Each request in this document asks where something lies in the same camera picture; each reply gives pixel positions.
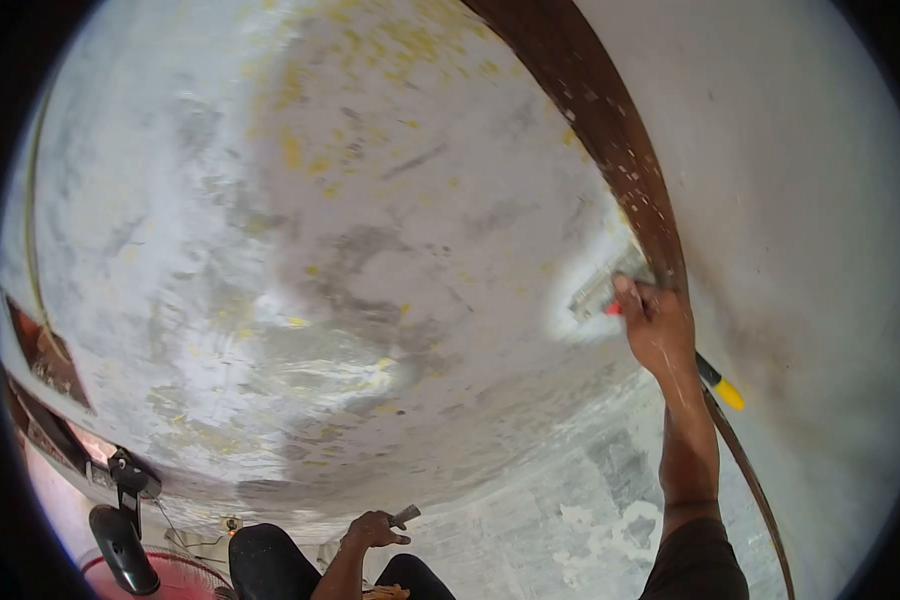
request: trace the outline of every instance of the brown wooden trim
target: brown wooden trim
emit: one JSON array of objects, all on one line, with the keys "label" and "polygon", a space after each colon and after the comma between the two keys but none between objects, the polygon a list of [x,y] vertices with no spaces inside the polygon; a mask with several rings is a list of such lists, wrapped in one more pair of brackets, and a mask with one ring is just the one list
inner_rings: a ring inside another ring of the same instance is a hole
[{"label": "brown wooden trim", "polygon": [[[573,0],[463,2],[510,46],[567,117],[624,209],[657,282],[686,294],[684,253],[657,154],[623,78],[587,18]],[[790,566],[767,496],[708,390],[705,397],[760,508],[787,595],[794,600]]]},{"label": "brown wooden trim", "polygon": [[763,521],[767,523],[769,539],[773,542],[773,550],[776,551],[776,558],[780,561],[780,571],[783,573],[783,583],[787,587],[787,597],[790,600],[794,600],[794,580],[790,573],[790,562],[787,561],[787,554],[783,551],[780,527],[774,518],[774,512],[770,510],[770,502],[767,501],[767,495],[763,492],[763,486],[760,485],[756,478],[754,468],[747,458],[747,453],[744,452],[743,445],[740,444],[740,439],[733,432],[731,423],[727,420],[723,409],[720,408],[720,404],[714,399],[707,386],[703,386],[703,399],[706,401],[706,408],[710,412],[710,419],[713,420],[713,424],[717,426],[717,431],[720,432],[723,441],[730,448],[733,460],[740,466],[740,472],[744,474],[746,485],[749,486],[750,492],[753,493],[753,499],[756,500],[756,505],[760,509],[760,515],[763,516]]}]

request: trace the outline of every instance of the knee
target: knee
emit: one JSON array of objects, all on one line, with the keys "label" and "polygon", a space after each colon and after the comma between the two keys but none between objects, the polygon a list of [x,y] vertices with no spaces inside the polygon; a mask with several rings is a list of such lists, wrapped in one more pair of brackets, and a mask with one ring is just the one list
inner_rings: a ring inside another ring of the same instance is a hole
[{"label": "knee", "polygon": [[257,546],[261,543],[283,538],[289,539],[290,536],[274,523],[260,523],[259,525],[250,525],[238,529],[237,533],[233,534],[233,538],[230,539],[230,548],[232,550],[234,548]]},{"label": "knee", "polygon": [[402,552],[397,554],[393,558],[390,559],[388,567],[419,567],[423,565],[423,560],[414,556],[413,554],[407,554],[406,552]]}]

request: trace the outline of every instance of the paintbrush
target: paintbrush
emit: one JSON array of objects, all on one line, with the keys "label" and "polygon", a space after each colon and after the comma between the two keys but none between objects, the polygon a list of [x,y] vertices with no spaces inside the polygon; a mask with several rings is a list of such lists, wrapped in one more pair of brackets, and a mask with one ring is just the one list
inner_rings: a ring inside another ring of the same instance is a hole
[{"label": "paintbrush", "polygon": [[[599,314],[621,314],[620,304],[613,291],[613,277],[616,275],[625,275],[635,282],[653,284],[655,281],[643,252],[636,245],[629,244],[616,260],[593,273],[571,297],[568,308],[578,322],[583,323]],[[727,405],[738,411],[744,409],[744,398],[740,392],[699,352],[696,352],[696,369],[714,394]]]}]

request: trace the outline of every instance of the left hand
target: left hand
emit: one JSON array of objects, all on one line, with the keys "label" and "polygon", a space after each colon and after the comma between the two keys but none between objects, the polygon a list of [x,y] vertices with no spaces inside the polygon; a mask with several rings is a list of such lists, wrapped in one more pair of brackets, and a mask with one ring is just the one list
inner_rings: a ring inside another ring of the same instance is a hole
[{"label": "left hand", "polygon": [[391,544],[406,546],[410,543],[407,535],[396,534],[391,530],[391,516],[383,510],[364,512],[362,516],[350,523],[346,538],[367,548],[382,548]]}]

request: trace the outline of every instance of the black sleeve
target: black sleeve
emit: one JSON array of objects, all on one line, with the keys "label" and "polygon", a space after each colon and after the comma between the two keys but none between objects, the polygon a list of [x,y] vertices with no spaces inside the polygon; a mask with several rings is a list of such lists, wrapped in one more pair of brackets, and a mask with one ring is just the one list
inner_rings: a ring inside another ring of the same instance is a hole
[{"label": "black sleeve", "polygon": [[696,518],[660,544],[640,600],[748,600],[750,591],[724,524]]}]

